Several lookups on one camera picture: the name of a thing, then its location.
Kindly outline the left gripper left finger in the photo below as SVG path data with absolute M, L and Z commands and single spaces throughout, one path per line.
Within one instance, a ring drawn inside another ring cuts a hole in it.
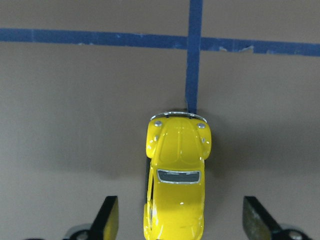
M 118 197 L 107 196 L 93 221 L 90 240 L 115 240 L 119 229 Z

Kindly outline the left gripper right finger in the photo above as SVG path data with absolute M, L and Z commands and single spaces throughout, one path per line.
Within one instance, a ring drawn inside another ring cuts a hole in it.
M 242 226 L 249 240 L 272 240 L 282 231 L 255 196 L 243 198 Z

